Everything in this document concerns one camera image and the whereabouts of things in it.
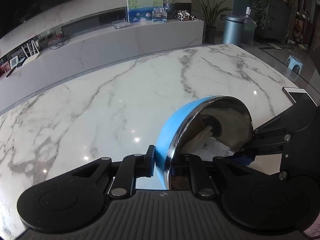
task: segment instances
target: marble table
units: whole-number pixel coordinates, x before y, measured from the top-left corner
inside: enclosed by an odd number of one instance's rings
[[[23,232],[16,203],[25,189],[103,156],[144,154],[184,104],[210,95],[239,98],[255,128],[291,106],[283,86],[295,87],[241,48],[216,45],[122,62],[31,98],[0,117],[0,236]],[[137,187],[162,184],[155,172]]]

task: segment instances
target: white phone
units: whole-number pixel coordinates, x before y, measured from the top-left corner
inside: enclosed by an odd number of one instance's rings
[[[307,99],[311,100],[315,105],[317,105],[315,101],[313,101],[311,96],[307,93],[307,91],[305,91],[303,88],[283,87],[282,90],[293,104],[301,99]]]

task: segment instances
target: figurine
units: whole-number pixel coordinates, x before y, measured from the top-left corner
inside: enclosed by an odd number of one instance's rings
[[[176,11],[175,18],[178,18],[179,21],[184,21],[184,20],[193,21],[194,19],[196,19],[196,16],[190,15],[190,13],[188,13],[185,10],[179,10],[179,11]]]

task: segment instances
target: blue stool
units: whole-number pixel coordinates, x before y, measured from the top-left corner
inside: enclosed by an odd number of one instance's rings
[[[290,55],[287,59],[286,65],[297,74],[301,74],[303,63],[298,58]]]

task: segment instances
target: cable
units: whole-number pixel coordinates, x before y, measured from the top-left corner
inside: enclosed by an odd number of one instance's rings
[[[67,45],[70,42],[72,35],[73,34],[66,35],[62,38],[59,38],[58,42],[55,45],[51,45],[50,43],[48,43],[49,49],[59,49],[59,48],[63,47],[64,45]]]

